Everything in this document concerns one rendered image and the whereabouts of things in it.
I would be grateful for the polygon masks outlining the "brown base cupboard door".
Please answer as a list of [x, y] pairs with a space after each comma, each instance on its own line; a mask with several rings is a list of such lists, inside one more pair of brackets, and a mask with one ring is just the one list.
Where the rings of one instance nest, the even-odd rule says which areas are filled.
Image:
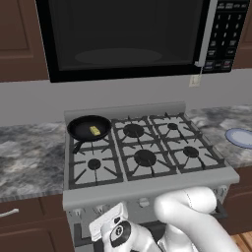
[[58, 232], [29, 228], [1, 233], [0, 252], [74, 252], [74, 249]]

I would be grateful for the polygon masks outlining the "brown base cupboard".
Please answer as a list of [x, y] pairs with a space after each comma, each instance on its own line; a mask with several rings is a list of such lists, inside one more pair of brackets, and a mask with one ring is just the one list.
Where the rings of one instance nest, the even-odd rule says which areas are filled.
[[240, 181], [229, 187], [223, 203], [227, 218], [220, 220], [230, 235], [252, 231], [252, 165], [235, 171]]

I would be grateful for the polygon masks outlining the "brown wall cupboard door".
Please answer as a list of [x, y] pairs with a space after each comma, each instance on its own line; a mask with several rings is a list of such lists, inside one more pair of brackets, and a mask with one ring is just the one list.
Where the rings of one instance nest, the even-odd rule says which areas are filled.
[[232, 68], [252, 68], [252, 5], [249, 7], [246, 15]]
[[0, 0], [0, 82], [47, 79], [34, 0]]

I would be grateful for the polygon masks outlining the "brown drawer front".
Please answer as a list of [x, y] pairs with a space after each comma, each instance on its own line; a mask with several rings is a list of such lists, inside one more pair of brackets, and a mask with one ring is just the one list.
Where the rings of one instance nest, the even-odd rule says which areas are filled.
[[62, 200], [62, 195], [53, 195], [2, 202], [0, 203], [0, 214], [10, 212], [14, 209], [18, 209], [19, 211], [7, 217], [0, 218], [0, 227], [63, 218], [66, 214], [63, 210]]

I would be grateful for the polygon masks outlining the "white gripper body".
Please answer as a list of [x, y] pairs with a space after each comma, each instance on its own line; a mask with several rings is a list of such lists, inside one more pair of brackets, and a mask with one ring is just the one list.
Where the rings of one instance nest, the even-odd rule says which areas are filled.
[[101, 228], [104, 224], [108, 223], [110, 228], [114, 228], [118, 222], [127, 219], [126, 205], [121, 202], [89, 224], [92, 241], [101, 239]]

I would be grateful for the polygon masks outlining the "black microwave oven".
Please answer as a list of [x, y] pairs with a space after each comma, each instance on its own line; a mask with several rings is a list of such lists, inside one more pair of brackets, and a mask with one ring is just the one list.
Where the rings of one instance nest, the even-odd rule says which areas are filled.
[[53, 83], [230, 72], [251, 0], [35, 0]]

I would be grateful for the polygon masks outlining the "black frying pan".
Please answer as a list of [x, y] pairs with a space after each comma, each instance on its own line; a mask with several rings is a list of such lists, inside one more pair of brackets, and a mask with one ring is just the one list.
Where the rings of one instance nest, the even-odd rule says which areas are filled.
[[[92, 134], [90, 127], [95, 126], [100, 134]], [[83, 143], [92, 143], [103, 139], [111, 130], [111, 122], [102, 116], [86, 115], [73, 119], [67, 126], [69, 135], [77, 141], [77, 145], [72, 151], [76, 154]]]

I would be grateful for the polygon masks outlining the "blue and white plate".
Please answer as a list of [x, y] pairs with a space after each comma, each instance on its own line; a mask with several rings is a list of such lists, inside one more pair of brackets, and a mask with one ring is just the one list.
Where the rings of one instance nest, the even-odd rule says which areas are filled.
[[225, 137], [237, 147], [252, 150], [252, 131], [231, 128], [225, 132]]

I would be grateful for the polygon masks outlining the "silver gas stove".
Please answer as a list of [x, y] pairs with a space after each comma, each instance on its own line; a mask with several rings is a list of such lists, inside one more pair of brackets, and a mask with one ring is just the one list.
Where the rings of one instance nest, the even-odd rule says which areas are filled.
[[[219, 187], [238, 182], [239, 176], [185, 114], [182, 102], [72, 110], [75, 118], [98, 115], [111, 122], [103, 139], [77, 145], [66, 129], [63, 208], [70, 225], [90, 224], [123, 202], [128, 220], [157, 220], [155, 198], [177, 190], [208, 187], [221, 204]], [[139, 200], [150, 204], [141, 208]], [[95, 207], [104, 205], [104, 213]], [[73, 210], [82, 209], [82, 217]]]

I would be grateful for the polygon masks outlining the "white wall socket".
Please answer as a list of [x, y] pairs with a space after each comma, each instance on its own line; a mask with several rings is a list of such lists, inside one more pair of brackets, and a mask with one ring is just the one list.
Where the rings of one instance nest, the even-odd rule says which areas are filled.
[[201, 76], [200, 75], [192, 75], [191, 78], [190, 78], [189, 87], [190, 88], [199, 87], [200, 82], [201, 82]]

